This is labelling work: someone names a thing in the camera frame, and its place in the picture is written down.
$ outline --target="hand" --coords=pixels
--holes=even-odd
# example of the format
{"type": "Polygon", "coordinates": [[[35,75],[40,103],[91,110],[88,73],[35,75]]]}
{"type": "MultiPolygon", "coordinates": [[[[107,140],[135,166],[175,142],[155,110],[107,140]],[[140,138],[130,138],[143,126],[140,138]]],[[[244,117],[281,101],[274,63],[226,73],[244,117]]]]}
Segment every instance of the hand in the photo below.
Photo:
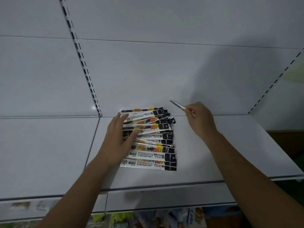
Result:
{"type": "Polygon", "coordinates": [[[129,114],[125,114],[120,117],[118,113],[108,125],[105,139],[101,145],[101,148],[96,156],[107,167],[119,163],[126,157],[131,149],[131,146],[138,135],[139,130],[134,130],[126,141],[123,141],[123,121],[129,114]]]}
{"type": "Polygon", "coordinates": [[[185,107],[186,109],[184,109],[184,111],[187,115],[189,125],[203,141],[206,141],[209,136],[217,132],[210,110],[202,103],[198,102],[185,107]]]}

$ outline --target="person's right hand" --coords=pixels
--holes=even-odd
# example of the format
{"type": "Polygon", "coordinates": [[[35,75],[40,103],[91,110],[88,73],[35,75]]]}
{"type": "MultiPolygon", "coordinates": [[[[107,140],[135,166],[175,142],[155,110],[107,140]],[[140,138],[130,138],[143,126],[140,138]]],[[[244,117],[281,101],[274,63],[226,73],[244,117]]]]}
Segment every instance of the person's right hand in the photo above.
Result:
{"type": "Polygon", "coordinates": [[[189,125],[203,141],[217,132],[210,110],[202,103],[189,104],[184,109],[189,125]]]}

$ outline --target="person's right arm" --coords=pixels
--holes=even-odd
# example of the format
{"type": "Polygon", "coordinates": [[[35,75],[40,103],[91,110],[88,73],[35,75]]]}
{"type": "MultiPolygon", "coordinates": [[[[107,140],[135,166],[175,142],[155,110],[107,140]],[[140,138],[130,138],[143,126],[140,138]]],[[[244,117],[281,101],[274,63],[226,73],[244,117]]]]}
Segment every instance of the person's right arm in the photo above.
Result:
{"type": "Polygon", "coordinates": [[[304,208],[218,132],[211,112],[202,103],[187,105],[185,112],[191,128],[209,148],[231,194],[253,227],[304,227],[304,208]]]}

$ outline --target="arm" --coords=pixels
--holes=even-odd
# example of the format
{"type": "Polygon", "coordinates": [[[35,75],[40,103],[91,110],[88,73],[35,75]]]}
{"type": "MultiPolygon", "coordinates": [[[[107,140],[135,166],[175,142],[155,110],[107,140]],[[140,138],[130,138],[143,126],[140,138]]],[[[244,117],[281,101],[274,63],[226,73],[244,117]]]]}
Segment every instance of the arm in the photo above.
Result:
{"type": "Polygon", "coordinates": [[[231,194],[253,227],[303,227],[304,208],[217,131],[211,112],[203,104],[190,104],[185,112],[191,128],[209,148],[231,194]]]}
{"type": "Polygon", "coordinates": [[[138,130],[134,130],[127,141],[123,141],[123,121],[127,117],[128,114],[120,118],[118,113],[112,119],[96,157],[37,228],[86,227],[108,169],[127,155],[137,137],[138,130]]]}

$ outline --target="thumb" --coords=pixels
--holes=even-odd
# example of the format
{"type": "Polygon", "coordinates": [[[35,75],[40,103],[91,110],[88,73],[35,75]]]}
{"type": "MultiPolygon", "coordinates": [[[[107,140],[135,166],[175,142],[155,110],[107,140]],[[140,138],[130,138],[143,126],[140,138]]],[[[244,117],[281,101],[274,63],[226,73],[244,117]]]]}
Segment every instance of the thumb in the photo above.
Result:
{"type": "Polygon", "coordinates": [[[128,152],[131,149],[131,146],[133,145],[133,142],[137,138],[137,135],[139,133],[139,130],[133,130],[128,139],[124,142],[124,149],[126,152],[128,152]]]}
{"type": "Polygon", "coordinates": [[[190,112],[190,110],[188,110],[187,108],[184,109],[186,115],[187,115],[187,119],[190,125],[192,125],[194,123],[195,117],[193,116],[193,114],[190,112]]]}

